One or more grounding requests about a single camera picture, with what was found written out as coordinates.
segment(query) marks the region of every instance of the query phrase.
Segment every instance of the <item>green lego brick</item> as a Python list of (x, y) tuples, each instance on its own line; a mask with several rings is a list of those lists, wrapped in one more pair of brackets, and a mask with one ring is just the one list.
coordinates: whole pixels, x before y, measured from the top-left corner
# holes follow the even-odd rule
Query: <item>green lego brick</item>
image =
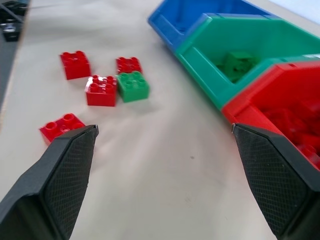
[(207, 15), (175, 55), (221, 109), (272, 65), (319, 53), (320, 38), (284, 19)]
[(121, 73), (117, 76), (117, 80), (119, 94), (123, 102), (128, 103), (148, 98), (150, 87), (140, 72)]

